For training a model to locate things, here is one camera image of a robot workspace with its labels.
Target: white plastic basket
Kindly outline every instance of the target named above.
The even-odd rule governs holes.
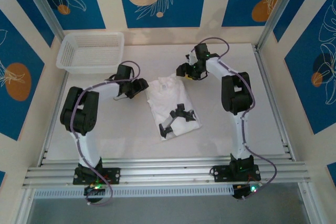
[[[69,73],[116,73],[124,50],[124,34],[84,31],[67,34],[56,66]]]

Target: robotic arm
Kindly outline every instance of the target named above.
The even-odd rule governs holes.
[[[254,165],[253,156],[246,149],[248,144],[248,112],[246,111],[253,103],[251,94],[242,80],[234,74],[236,71],[223,67],[218,61],[219,55],[211,54],[205,43],[196,45],[194,51],[195,53],[190,52],[186,55],[188,63],[180,65],[176,70],[176,75],[192,80],[203,80],[208,73],[213,74],[222,82],[223,108],[233,115],[234,136],[231,162],[229,166],[213,167],[214,171],[221,175],[215,176],[215,181],[247,181],[251,176],[256,180],[261,180],[258,166]],[[250,87],[248,73],[241,72],[238,74]]]
[[[110,178],[110,184],[118,184],[120,169],[118,168],[103,168],[102,160],[99,155],[96,138],[93,128],[96,124],[98,114],[98,103],[109,98],[125,95],[132,99],[139,92],[148,88],[146,80],[140,78],[132,81],[129,80],[131,75],[134,75],[132,67],[119,65],[117,73],[112,75],[108,81],[119,81],[108,83],[96,87],[95,91],[87,91],[81,98],[79,108],[75,108],[79,96],[83,89],[79,87],[71,87],[64,107],[61,112],[60,121],[76,142],[79,152],[79,164],[75,170],[74,185],[90,185],[97,181],[97,175],[90,169],[88,164],[98,171],[102,176]],[[77,137],[71,132],[71,116],[76,109],[75,118],[73,121],[73,129],[77,133]]]

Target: black mounting bracket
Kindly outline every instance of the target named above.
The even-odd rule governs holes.
[[[102,161],[100,159],[98,165],[95,167],[95,170],[98,171],[109,183],[110,185],[118,185],[120,181],[120,168],[103,168]],[[73,185],[91,185],[100,181],[101,179],[87,167],[78,164],[78,167],[75,169]]]
[[[260,171],[258,165],[254,164],[253,156],[245,159],[235,159],[231,155],[229,165],[215,165],[211,168],[211,175],[215,182],[245,182],[252,177],[255,181],[260,181]]]

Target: folded white fabric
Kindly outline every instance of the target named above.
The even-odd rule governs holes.
[[[148,84],[145,92],[161,140],[171,139],[202,126],[183,82],[175,74]]]

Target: orange circle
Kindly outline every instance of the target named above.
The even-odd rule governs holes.
[[[163,17],[163,12],[158,12],[158,13],[156,14],[156,16],[157,16],[158,18],[162,18],[162,17]]]
[[[322,81],[323,81],[323,76],[322,74],[318,72],[314,73],[311,77],[311,83],[313,83],[313,85],[317,88],[321,86]]]
[[[278,0],[261,0],[252,10],[252,19],[255,22],[267,21]]]
[[[70,8],[69,8],[68,6],[66,6],[66,5],[59,5],[59,6],[57,7],[57,10],[58,10],[61,14],[63,14],[63,15],[68,15],[68,14],[70,14]]]
[[[5,76],[9,78],[10,74],[6,73],[7,71],[15,74],[17,77],[24,74],[24,76],[20,78],[21,81],[14,79],[7,80],[5,85],[7,93],[10,95],[10,97],[19,102],[25,101],[28,98],[30,89],[32,87],[31,76],[28,68],[22,63],[12,63],[5,71]]]

